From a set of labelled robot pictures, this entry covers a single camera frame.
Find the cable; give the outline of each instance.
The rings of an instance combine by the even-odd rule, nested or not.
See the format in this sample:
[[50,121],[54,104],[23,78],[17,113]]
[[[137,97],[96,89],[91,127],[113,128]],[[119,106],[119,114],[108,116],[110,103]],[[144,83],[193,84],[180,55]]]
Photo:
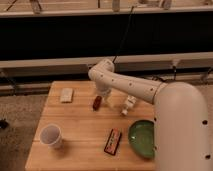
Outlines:
[[131,11],[129,13],[129,18],[128,18],[128,23],[127,23],[127,26],[126,26],[126,30],[125,30],[124,36],[123,36],[123,38],[121,40],[120,46],[119,46],[119,48],[118,48],[118,50],[117,50],[117,52],[115,54],[115,57],[114,57],[114,59],[112,61],[113,63],[115,63],[115,60],[117,59],[118,55],[120,54],[121,49],[123,48],[123,45],[124,45],[124,43],[126,41],[127,35],[129,33],[129,27],[130,27],[130,23],[131,23],[131,19],[132,19],[132,14],[133,14],[134,8],[135,8],[135,6],[132,6]]

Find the small red object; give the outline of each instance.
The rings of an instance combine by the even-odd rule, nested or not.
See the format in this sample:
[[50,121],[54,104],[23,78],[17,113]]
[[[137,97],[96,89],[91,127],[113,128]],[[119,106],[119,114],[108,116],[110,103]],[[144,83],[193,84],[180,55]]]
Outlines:
[[101,101],[102,101],[102,97],[101,96],[97,96],[93,102],[93,110],[98,110],[101,106]]

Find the chocolate bar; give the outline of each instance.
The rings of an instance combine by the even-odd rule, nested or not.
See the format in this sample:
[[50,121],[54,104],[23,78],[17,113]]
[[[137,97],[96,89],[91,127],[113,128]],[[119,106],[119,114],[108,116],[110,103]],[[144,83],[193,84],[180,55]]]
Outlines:
[[108,141],[106,143],[106,146],[104,148],[104,152],[109,153],[111,155],[115,155],[121,136],[122,133],[120,131],[118,131],[117,129],[112,129]]

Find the white eraser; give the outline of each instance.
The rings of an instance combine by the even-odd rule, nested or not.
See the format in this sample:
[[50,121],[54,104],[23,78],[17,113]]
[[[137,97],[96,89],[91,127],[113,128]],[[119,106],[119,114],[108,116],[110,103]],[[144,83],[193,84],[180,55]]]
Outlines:
[[61,91],[60,102],[61,103],[71,103],[73,96],[72,88],[63,88]]

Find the floor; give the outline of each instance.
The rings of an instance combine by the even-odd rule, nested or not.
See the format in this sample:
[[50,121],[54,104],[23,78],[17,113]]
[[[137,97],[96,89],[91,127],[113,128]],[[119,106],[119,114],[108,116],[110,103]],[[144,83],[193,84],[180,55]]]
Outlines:
[[[39,0],[42,9],[44,11],[60,11],[60,10],[86,10],[86,9],[97,9],[98,0]],[[204,0],[173,0],[173,7],[190,7],[190,6],[201,6]],[[138,0],[121,0],[121,8],[131,7],[133,4],[138,4]],[[4,12],[4,9],[8,7],[8,0],[1,0],[0,12]],[[111,9],[112,0],[100,0],[100,8]],[[32,11],[32,7],[29,0],[18,0],[10,12],[23,12]]]
[[[213,85],[197,86],[207,100],[213,145]],[[10,126],[0,130],[0,171],[24,171],[47,95],[0,97],[0,118]]]

